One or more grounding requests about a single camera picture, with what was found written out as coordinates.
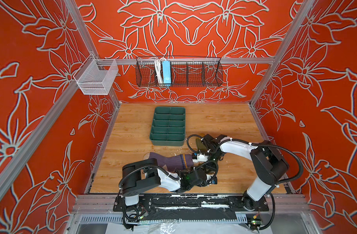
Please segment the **purple sock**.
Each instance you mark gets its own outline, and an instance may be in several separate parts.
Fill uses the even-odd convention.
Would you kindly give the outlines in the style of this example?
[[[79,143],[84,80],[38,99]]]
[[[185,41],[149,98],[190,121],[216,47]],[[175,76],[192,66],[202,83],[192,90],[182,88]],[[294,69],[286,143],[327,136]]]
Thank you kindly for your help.
[[[143,160],[156,159],[158,166],[169,172],[174,170],[189,169],[194,166],[192,155],[181,154],[173,157],[165,157],[163,155],[150,152],[143,156]]]

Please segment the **green striped sock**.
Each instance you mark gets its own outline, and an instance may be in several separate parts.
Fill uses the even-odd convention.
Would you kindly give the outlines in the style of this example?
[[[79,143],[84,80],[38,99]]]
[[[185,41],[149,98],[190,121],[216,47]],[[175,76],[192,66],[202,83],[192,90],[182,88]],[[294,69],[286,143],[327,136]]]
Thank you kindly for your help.
[[[197,152],[207,152],[208,151],[208,142],[206,139],[198,137],[196,139]]]

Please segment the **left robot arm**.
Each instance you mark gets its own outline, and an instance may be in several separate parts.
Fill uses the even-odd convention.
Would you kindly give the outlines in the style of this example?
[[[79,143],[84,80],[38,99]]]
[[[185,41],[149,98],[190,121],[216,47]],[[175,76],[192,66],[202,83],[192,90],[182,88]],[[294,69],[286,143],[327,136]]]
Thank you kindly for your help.
[[[119,189],[124,204],[129,207],[139,203],[139,195],[157,187],[173,193],[184,193],[195,186],[216,184],[217,173],[216,161],[208,161],[189,169],[176,169],[171,173],[159,166],[156,159],[147,159],[123,166]]]

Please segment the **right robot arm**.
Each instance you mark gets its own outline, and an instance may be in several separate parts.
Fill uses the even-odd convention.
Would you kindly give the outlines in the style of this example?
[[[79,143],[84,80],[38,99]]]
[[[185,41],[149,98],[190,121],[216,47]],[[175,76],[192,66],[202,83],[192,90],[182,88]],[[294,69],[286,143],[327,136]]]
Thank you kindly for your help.
[[[257,177],[244,192],[242,198],[243,206],[248,211],[255,210],[261,199],[265,195],[269,195],[275,187],[282,183],[297,180],[304,171],[302,160],[295,153],[274,145],[270,141],[253,143],[226,135],[214,138],[207,134],[201,139],[201,143],[205,147],[203,153],[208,156],[210,161],[219,161],[227,153],[252,161]],[[280,153],[281,150],[290,154],[298,164],[296,175],[286,179],[282,179],[282,177],[287,173],[289,164]]]

